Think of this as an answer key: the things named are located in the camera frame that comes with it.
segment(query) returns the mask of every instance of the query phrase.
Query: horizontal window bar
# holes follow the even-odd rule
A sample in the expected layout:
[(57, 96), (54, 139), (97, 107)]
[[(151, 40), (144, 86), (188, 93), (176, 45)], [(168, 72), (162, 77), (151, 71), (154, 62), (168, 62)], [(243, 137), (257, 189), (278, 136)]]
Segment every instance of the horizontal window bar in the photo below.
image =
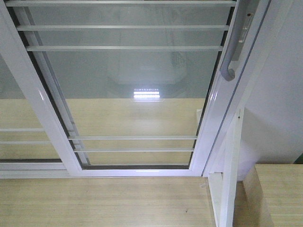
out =
[(62, 163), (59, 158), (0, 158), (0, 163)]
[(69, 140), (196, 140), (197, 136), (70, 136)]
[(24, 144), (24, 145), (39, 145), (51, 144), (50, 141), (0, 141), (0, 144)]
[(28, 129), (0, 129), (0, 131), (4, 132), (18, 132), (18, 131), (44, 131), (42, 128), (28, 128)]
[(114, 169), (115, 166), (144, 166), (144, 167), (154, 167), (154, 166), (188, 166), (188, 163), (156, 163), (156, 164), (101, 164), (101, 165), (90, 165), (90, 166), (112, 166)]
[(55, 170), (55, 169), (66, 169), (62, 162), (59, 163), (22, 163), (22, 162), (11, 162), (1, 163), (0, 170)]
[(178, 31), (228, 31), (228, 25), (23, 25), (18, 31), (82, 31), (88, 29), (146, 29)]
[(28, 46), (27, 51), (144, 51), (144, 52), (196, 52), (222, 51), (222, 46)]
[(173, 169), (173, 170), (188, 170), (188, 163), (180, 164), (159, 164), (159, 165), (91, 165), (83, 166), (85, 170), (113, 170), (113, 169), (136, 169), (136, 172), (159, 172), (163, 169)]
[(7, 7), (53, 7), (96, 5), (173, 5), (195, 7), (234, 7), (235, 1), (98, 1), (98, 0), (11, 0)]
[(99, 152), (192, 152), (193, 148), (126, 148), (126, 149), (75, 149), (76, 153)]

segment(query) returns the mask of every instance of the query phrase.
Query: wooden surface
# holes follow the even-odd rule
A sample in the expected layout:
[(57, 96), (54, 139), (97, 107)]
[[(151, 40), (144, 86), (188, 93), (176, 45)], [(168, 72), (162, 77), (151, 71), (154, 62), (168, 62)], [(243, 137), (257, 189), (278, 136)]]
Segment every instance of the wooden surface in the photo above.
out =
[[(250, 207), (256, 207), (252, 210), (261, 209), (255, 219), (275, 227), (303, 226), (303, 165), (256, 165), (244, 186)], [(270, 226), (261, 224), (255, 222), (255, 226)]]
[(243, 182), (237, 182), (233, 227), (253, 227), (253, 220), (248, 208)]
[(252, 168), (243, 181), (247, 202), (255, 227), (273, 227), (266, 199), (255, 168)]
[(2, 227), (214, 227), (207, 180), (0, 180)]

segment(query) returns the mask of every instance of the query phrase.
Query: metal bar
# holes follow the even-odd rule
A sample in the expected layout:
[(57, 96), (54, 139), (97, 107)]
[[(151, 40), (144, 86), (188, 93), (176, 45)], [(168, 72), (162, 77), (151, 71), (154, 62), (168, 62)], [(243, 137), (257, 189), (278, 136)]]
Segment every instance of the metal bar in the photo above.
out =
[(0, 144), (45, 145), (45, 144), (51, 144), (51, 142), (50, 141), (0, 141)]
[(98, 1), (98, 0), (12, 0), (7, 7), (56, 7), (97, 5), (172, 5), (194, 7), (234, 7), (235, 1)]
[(101, 152), (193, 152), (193, 148), (125, 148), (125, 149), (75, 149), (76, 153)]
[(188, 166), (188, 163), (155, 163), (155, 164), (145, 164), (145, 163), (139, 163), (139, 164), (100, 164), (100, 165), (90, 165), (92, 167), (94, 166), (148, 166), (148, 167), (154, 167), (154, 166)]
[(4, 132), (19, 132), (19, 131), (44, 131), (42, 128), (28, 128), (28, 129), (0, 129), (0, 131)]
[(27, 51), (144, 51), (144, 52), (194, 52), (222, 51), (222, 46), (28, 46)]
[(197, 136), (70, 136), (69, 140), (196, 140)]
[(145, 29), (178, 31), (228, 31), (228, 25), (23, 25), (18, 31), (86, 31), (89, 29)]
[(0, 179), (69, 178), (66, 170), (0, 170)]
[(0, 170), (64, 170), (66, 169), (64, 164), (61, 162), (10, 162), (1, 163)]
[(214, 220), (216, 227), (219, 227), (221, 195), (222, 195), (222, 173), (213, 173), (208, 176), (209, 190), (212, 197)]

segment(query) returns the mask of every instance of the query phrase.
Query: security bar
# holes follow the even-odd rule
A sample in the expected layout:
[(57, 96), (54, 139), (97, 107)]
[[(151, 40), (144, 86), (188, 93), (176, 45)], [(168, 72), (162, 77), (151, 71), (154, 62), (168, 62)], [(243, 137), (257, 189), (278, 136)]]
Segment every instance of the security bar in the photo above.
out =
[(222, 51), (222, 46), (28, 46), (27, 51), (143, 51), (143, 52), (198, 52)]
[(50, 141), (0, 141), (0, 144), (45, 145), (45, 144), (51, 144), (51, 142)]
[(102, 152), (193, 152), (193, 148), (125, 148), (125, 149), (75, 149), (76, 153)]
[(70, 136), (68, 140), (196, 140), (197, 136)]
[(228, 31), (228, 25), (23, 25), (18, 31), (86, 31), (89, 29), (139, 29), (173, 31)]
[(42, 128), (15, 128), (15, 129), (0, 129), (0, 132), (23, 132), (23, 131), (44, 131)]
[(173, 5), (194, 7), (234, 7), (235, 1), (98, 1), (98, 0), (12, 0), (7, 7), (56, 7), (56, 6), (90, 6), (97, 5)]

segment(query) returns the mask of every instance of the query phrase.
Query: glass pane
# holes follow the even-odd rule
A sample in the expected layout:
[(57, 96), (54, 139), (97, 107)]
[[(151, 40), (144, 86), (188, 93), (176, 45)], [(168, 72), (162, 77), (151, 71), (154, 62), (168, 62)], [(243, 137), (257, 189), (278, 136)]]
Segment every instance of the glass pane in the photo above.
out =
[(80, 135), (195, 135), (197, 109), (204, 99), (178, 98), (161, 102), (134, 99), (67, 99)]
[(87, 29), (39, 31), (43, 45), (101, 46), (219, 46), (223, 31), (160, 29)]
[(71, 98), (133, 98), (155, 88), (161, 98), (205, 98), (217, 52), (48, 52)]
[(225, 25), (229, 7), (30, 7), (37, 25)]
[(92, 165), (183, 165), (191, 152), (115, 152), (88, 153)]
[(0, 72), (0, 159), (59, 159), (1, 57)]
[(84, 140), (87, 149), (192, 148), (192, 140)]
[[(31, 41), (36, 35), (41, 39), (40, 45), (71, 48), (46, 51), (44, 57), (49, 59), (58, 79), (79, 136), (196, 135), (219, 49), (193, 51), (190, 47), (220, 46), (224, 31), (191, 30), (188, 26), (224, 26), (229, 7), (109, 4), (28, 9), (32, 25), (155, 26), (25, 32), (30, 44), (36, 43)], [(73, 50), (78, 46), (114, 50)], [(192, 148), (194, 141), (80, 140), (82, 150), (143, 149), (87, 152), (92, 165), (188, 165), (191, 151), (148, 150)]]

